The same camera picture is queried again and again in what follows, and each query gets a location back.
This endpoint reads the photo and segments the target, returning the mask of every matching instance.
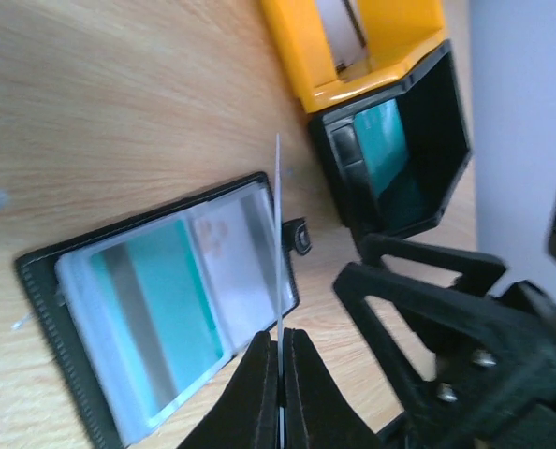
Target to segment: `teal insert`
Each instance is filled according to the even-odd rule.
[[[97,253],[91,267],[148,411],[161,410],[222,359],[183,222]]]
[[[409,160],[396,100],[360,112],[355,116],[353,126],[370,174],[373,192],[380,196]]]

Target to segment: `gray wall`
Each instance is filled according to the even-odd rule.
[[[471,3],[477,244],[556,300],[556,0]]]

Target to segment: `open black box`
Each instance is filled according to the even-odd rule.
[[[354,119],[392,99],[408,155],[403,169],[377,195]],[[450,42],[396,83],[316,113],[308,128],[355,242],[369,233],[407,238],[437,226],[471,158]]]

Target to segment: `yellow box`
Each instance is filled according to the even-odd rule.
[[[440,0],[358,0],[369,56],[336,72],[315,0],[261,0],[308,113],[400,80],[446,39]]]

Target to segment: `wood grain surface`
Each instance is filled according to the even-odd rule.
[[[471,111],[466,1],[446,2]],[[357,258],[341,227],[256,0],[0,0],[0,448],[84,448],[62,377],[29,306],[15,256],[255,170],[283,141],[286,219],[306,216],[314,249],[295,259],[306,329],[353,408],[374,430],[400,410],[330,290]],[[475,245],[473,170],[446,218],[417,239]],[[432,282],[449,273],[396,268]],[[430,355],[373,300],[422,373]],[[175,447],[221,394],[231,363],[138,449]]]

